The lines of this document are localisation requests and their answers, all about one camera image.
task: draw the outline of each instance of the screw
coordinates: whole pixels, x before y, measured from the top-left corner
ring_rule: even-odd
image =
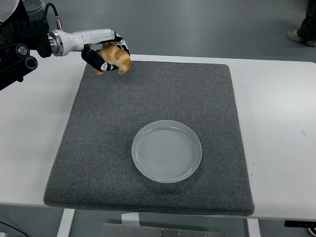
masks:
[[[25,65],[28,69],[34,70],[38,67],[38,62],[34,57],[30,56],[25,60]]]
[[[23,45],[20,45],[17,47],[16,49],[17,53],[20,55],[20,56],[25,56],[29,53],[27,47],[23,46]]]

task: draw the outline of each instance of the white table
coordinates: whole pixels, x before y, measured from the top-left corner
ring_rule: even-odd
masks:
[[[44,190],[85,62],[42,59],[0,91],[0,204],[45,206]],[[251,218],[316,220],[316,64],[132,55],[133,61],[229,66],[255,212]]]

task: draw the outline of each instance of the shoe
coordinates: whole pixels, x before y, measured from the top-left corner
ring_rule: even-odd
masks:
[[[287,32],[287,37],[294,41],[294,42],[298,42],[298,43],[303,43],[309,47],[315,47],[316,46],[316,40],[310,40],[310,41],[307,41],[307,40],[304,40],[302,39],[301,37],[299,37],[297,35],[297,31],[289,31]]]

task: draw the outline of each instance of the person's leg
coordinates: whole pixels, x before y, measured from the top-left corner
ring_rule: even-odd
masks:
[[[307,46],[316,46],[316,0],[308,0],[306,17],[297,31],[289,31],[287,37]]]
[[[308,0],[306,17],[297,35],[304,40],[316,40],[316,0]]]

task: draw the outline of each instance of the plate rim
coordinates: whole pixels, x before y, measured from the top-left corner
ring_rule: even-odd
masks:
[[[194,137],[196,138],[197,140],[197,144],[198,144],[198,149],[200,150],[200,153],[201,155],[198,157],[199,161],[198,161],[198,164],[197,166],[194,168],[194,169],[191,169],[189,172],[185,173],[184,175],[178,177],[178,178],[175,178],[175,179],[168,179],[168,180],[163,180],[163,179],[154,179],[153,177],[150,177],[146,174],[144,174],[142,172],[142,169],[139,168],[139,166],[137,165],[137,162],[135,162],[135,155],[134,155],[134,150],[136,149],[135,148],[135,140],[137,137],[141,136],[141,135],[144,135],[144,134],[141,134],[145,129],[146,127],[148,126],[151,126],[153,125],[153,123],[159,123],[159,122],[171,122],[171,123],[176,123],[176,124],[181,124],[181,126],[185,126],[186,129],[188,129],[193,135]],[[175,121],[175,120],[169,120],[169,119],[162,119],[162,120],[157,120],[157,121],[153,121],[153,122],[150,122],[148,123],[147,125],[145,125],[144,127],[142,127],[138,132],[137,134],[135,135],[134,139],[133,139],[133,143],[132,143],[132,148],[131,148],[131,154],[132,154],[132,159],[133,159],[133,162],[136,166],[136,168],[147,178],[153,180],[153,181],[156,181],[156,182],[159,182],[159,183],[176,183],[176,182],[180,182],[182,180],[185,180],[187,178],[189,178],[196,170],[197,168],[199,167],[200,163],[201,163],[201,160],[202,160],[202,155],[203,155],[203,150],[202,150],[202,145],[201,145],[201,141],[200,139],[198,138],[197,134],[188,126],[186,126],[185,124],[181,123],[181,122],[178,122],[178,121]]]

